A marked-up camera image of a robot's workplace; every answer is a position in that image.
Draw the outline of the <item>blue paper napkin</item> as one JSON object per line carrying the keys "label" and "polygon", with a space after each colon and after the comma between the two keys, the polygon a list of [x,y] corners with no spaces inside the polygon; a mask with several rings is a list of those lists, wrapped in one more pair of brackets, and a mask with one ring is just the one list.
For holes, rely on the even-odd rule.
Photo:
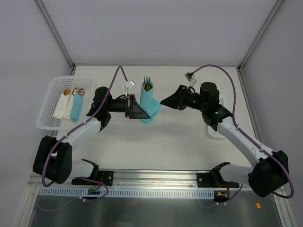
{"label": "blue paper napkin", "polygon": [[[145,90],[145,84],[150,83],[151,84],[151,89],[149,91]],[[141,85],[141,95],[140,95],[140,107],[150,116],[149,119],[141,119],[140,122],[142,124],[152,124],[154,118],[158,114],[161,104],[159,101],[154,99],[153,97],[153,92],[154,92],[154,84],[152,80],[150,79],[149,81],[143,82]]]}

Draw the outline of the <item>silver fork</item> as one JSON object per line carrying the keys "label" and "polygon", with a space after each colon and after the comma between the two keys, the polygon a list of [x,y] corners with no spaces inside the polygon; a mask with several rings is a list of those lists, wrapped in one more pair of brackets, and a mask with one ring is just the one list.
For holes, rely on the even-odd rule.
{"label": "silver fork", "polygon": [[144,77],[144,80],[143,80],[143,86],[146,86],[146,84],[150,83],[150,77],[146,76]]}

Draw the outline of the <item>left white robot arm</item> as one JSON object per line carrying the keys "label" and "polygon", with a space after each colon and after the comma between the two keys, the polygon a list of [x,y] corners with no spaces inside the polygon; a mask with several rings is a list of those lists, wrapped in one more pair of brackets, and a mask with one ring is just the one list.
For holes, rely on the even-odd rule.
{"label": "left white robot arm", "polygon": [[112,98],[107,87],[95,91],[88,119],[62,136],[44,136],[39,144],[33,164],[33,172],[42,180],[62,184],[69,178],[81,184],[95,184],[99,178],[98,164],[82,159],[74,161],[73,151],[94,134],[102,131],[111,120],[111,112],[124,113],[128,119],[149,119],[135,99],[135,95],[121,95]]}

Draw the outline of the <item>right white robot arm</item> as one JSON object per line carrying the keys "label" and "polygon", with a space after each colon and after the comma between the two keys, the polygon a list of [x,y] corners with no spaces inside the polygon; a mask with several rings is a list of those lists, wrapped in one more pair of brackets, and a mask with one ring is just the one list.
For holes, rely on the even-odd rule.
{"label": "right white robot arm", "polygon": [[215,186],[223,187],[228,182],[249,185],[255,194],[266,197],[290,183],[287,155],[283,151],[274,152],[245,133],[236,124],[233,114],[220,104],[216,84],[202,83],[199,93],[180,85],[161,104],[176,110],[187,107],[199,110],[204,122],[227,138],[249,161],[250,167],[229,162],[214,167],[212,182]]}

